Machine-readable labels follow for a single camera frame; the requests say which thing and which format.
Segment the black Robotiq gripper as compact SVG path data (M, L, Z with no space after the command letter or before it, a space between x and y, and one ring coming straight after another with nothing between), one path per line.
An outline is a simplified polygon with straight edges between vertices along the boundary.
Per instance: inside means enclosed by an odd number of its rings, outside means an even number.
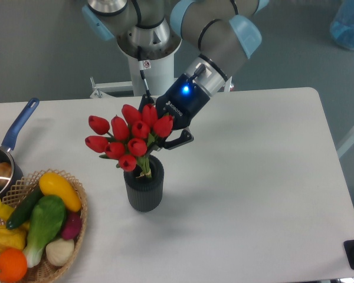
M147 155L160 149L172 150L194 141L188 126L209 100L209 95L200 86L190 81L186 74L182 74L166 93L156 100L156 110L159 118L168 113L173 117L172 129L182 129L181 134L171 141L164 138L152 143L147 150ZM144 106L148 104L154 105L155 99L150 94L142 95L138 110L142 112Z

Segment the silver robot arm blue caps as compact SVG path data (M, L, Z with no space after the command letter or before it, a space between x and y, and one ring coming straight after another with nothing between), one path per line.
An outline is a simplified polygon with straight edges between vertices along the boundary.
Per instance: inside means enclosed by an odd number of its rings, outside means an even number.
M87 1L83 17L101 39L115 39L128 57L141 106L155 103L181 135L151 150L193 140L189 126L260 46L250 21L266 1Z

